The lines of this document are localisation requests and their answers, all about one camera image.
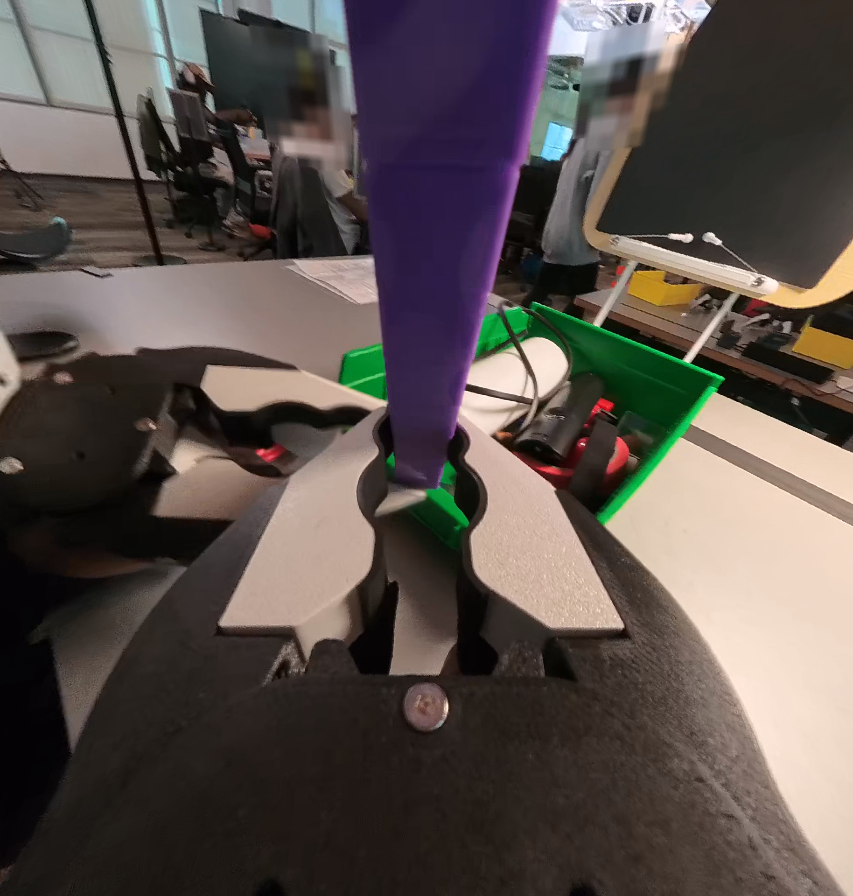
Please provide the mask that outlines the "black office chair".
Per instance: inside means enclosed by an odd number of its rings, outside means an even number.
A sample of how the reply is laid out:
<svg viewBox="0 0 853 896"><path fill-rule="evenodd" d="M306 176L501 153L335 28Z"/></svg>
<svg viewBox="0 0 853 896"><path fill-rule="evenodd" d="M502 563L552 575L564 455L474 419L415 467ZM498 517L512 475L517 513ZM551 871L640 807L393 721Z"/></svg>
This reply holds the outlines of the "black office chair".
<svg viewBox="0 0 853 896"><path fill-rule="evenodd" d="M219 251L213 229L219 225L218 182L203 175L180 145L175 144L150 92L137 94L135 115L145 166L165 186L170 217L166 226L184 228L185 237L206 228L209 251Z"/></svg>

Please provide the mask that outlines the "printed paper sheet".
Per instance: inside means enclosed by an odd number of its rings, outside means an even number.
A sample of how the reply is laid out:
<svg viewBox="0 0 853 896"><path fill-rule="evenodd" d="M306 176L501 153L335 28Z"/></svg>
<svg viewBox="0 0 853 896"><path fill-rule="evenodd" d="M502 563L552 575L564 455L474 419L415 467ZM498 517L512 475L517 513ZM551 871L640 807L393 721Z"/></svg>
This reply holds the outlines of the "printed paper sheet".
<svg viewBox="0 0 853 896"><path fill-rule="evenodd" d="M372 255L296 259L288 268L352 304L378 303L376 265Z"/></svg>

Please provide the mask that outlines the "green plastic bin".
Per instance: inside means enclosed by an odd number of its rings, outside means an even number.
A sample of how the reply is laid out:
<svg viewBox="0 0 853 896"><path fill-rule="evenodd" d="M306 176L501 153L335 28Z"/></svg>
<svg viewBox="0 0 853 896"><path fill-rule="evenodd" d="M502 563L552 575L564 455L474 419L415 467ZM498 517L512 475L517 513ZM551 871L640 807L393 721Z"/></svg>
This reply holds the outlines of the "green plastic bin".
<svg viewBox="0 0 853 896"><path fill-rule="evenodd" d="M617 416L633 412L656 425L660 432L637 469L596 513L600 523L608 524L686 434L718 390L722 377L562 312L545 309L538 314L541 321L531 319L522 308L513 308L506 312L506 317L518 337L547 337L561 345L566 342L573 352L574 373L589 371L599 375L607 387L605 397L612 400ZM506 348L508 337L497 312L488 313L477 339L475 360L486 357L490 350ZM351 350L343 356L341 385L385 399L385 379L380 343ZM453 494L444 488L454 484L454 469L446 463L442 487L429 490L427 498L410 515L444 546L458 551L468 521L455 504Z"/></svg>

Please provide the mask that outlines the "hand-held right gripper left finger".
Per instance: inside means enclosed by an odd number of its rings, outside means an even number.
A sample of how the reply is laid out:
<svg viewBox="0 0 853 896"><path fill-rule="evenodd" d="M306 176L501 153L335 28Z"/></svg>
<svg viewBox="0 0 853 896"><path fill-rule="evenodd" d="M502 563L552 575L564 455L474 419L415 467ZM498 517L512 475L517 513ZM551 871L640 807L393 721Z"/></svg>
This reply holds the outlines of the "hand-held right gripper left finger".
<svg viewBox="0 0 853 896"><path fill-rule="evenodd" d="M376 511L387 499L387 423L374 410L294 474L226 608L219 633L282 635L304 658L322 641L350 646L384 599Z"/></svg>

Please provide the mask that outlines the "yellow plastic bin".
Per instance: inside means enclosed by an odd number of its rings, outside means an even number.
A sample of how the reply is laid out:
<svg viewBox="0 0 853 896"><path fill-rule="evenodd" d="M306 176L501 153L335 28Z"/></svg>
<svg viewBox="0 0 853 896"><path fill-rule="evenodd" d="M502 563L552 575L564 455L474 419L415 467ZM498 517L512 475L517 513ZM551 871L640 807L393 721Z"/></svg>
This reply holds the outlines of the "yellow plastic bin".
<svg viewBox="0 0 853 896"><path fill-rule="evenodd" d="M838 370L853 367L853 340L818 329L811 320L804 323L790 351Z"/></svg>
<svg viewBox="0 0 853 896"><path fill-rule="evenodd" d="M695 282L674 283L667 273L657 270L636 271L629 280L627 294L656 308L688 307L705 292Z"/></svg>

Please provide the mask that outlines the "white cylinder with black cap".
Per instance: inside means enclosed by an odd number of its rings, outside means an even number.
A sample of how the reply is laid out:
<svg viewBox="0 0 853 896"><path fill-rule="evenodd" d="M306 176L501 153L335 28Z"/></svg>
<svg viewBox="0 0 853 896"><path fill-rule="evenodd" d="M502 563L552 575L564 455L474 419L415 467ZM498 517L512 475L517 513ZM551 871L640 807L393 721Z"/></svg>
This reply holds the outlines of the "white cylinder with black cap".
<svg viewBox="0 0 853 896"><path fill-rule="evenodd" d="M516 432L568 378L570 363L553 340L530 337L475 361L460 415L487 435Z"/></svg>

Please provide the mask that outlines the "red round tool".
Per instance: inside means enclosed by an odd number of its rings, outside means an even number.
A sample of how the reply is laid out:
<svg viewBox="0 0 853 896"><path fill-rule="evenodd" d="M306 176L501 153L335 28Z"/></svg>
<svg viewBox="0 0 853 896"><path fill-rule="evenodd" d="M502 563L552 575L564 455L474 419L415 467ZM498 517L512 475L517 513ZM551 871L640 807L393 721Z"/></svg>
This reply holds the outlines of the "red round tool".
<svg viewBox="0 0 853 896"><path fill-rule="evenodd" d="M528 458L521 459L558 488L589 497L607 498L625 480L631 453L619 436L613 402L602 399L582 437L572 449L563 467L556 467Z"/></svg>

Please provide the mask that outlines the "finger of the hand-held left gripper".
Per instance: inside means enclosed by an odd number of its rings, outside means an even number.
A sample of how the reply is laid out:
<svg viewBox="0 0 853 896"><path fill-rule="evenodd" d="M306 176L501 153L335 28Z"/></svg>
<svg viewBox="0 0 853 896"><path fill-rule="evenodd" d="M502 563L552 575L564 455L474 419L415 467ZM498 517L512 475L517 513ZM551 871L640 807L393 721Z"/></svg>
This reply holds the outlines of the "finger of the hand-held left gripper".
<svg viewBox="0 0 853 896"><path fill-rule="evenodd" d="M422 503L427 490L391 482L377 425L336 434L289 476L269 478L209 455L170 476L152 505L157 519L236 521L269 488L282 487L278 509L296 526L371 524Z"/></svg>
<svg viewBox="0 0 853 896"><path fill-rule="evenodd" d="M209 365L199 388L220 418L255 424L356 424L386 406L299 369Z"/></svg>

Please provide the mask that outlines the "purple plastic tool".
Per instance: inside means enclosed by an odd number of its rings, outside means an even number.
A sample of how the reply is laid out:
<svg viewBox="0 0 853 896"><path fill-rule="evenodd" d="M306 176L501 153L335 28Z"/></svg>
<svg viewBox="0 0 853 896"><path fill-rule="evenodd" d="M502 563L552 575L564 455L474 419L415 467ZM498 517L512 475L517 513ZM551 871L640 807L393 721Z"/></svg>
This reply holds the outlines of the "purple plastic tool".
<svg viewBox="0 0 853 896"><path fill-rule="evenodd" d="M396 480L440 483L544 82L554 1L348 1Z"/></svg>

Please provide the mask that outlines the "black monitor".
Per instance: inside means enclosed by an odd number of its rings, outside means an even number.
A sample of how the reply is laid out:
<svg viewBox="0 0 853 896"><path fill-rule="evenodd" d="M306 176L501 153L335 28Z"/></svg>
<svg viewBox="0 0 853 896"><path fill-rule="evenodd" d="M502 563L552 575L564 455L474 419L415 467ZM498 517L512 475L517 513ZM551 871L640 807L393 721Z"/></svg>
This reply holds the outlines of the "black monitor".
<svg viewBox="0 0 853 896"><path fill-rule="evenodd" d="M325 37L247 10L199 18L218 110L247 109L264 129L310 105L351 110L348 67Z"/></svg>

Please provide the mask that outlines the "black round lamp stand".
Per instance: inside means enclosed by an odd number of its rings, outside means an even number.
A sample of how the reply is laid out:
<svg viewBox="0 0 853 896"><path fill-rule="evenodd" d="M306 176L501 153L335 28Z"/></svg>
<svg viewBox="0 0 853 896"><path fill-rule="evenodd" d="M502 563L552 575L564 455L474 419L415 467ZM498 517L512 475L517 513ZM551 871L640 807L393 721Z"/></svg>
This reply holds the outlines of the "black round lamp stand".
<svg viewBox="0 0 853 896"><path fill-rule="evenodd" d="M141 211L141 218L148 242L150 244L150 252L138 255L133 261L133 266L162 267L166 265L166 257L161 249L161 243L159 241L158 233L152 218L151 207L148 202L148 197L145 193L143 180L141 178L137 159L134 154L133 142L129 134L125 113L119 97L118 85L116 83L116 79L112 70L111 57L103 39L103 34L99 26L94 3L92 1L83 1L82 3L91 29L92 40L98 54L98 60L100 62L104 82L106 84L107 94L109 96L116 119L117 128L119 130L119 137L126 156L126 161L129 166L131 179L133 182L134 194L137 200L138 207Z"/></svg>

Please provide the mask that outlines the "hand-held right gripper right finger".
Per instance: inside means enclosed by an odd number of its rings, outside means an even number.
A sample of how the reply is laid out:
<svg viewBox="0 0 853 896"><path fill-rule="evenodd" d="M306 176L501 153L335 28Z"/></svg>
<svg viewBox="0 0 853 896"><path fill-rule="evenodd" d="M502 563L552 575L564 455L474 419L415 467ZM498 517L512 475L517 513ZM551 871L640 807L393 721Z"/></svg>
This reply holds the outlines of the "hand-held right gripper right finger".
<svg viewBox="0 0 853 896"><path fill-rule="evenodd" d="M459 656L619 636L624 623L567 512L573 501L475 425L459 426Z"/></svg>

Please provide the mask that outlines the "black panel with pale rim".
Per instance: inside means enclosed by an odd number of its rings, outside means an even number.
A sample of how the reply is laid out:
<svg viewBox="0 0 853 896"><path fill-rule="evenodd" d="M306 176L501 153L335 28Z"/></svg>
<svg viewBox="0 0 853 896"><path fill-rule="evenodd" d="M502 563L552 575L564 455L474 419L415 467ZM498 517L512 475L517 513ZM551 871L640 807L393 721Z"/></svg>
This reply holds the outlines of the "black panel with pale rim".
<svg viewBox="0 0 853 896"><path fill-rule="evenodd" d="M853 292L853 2L717 2L584 230L782 308Z"/></svg>

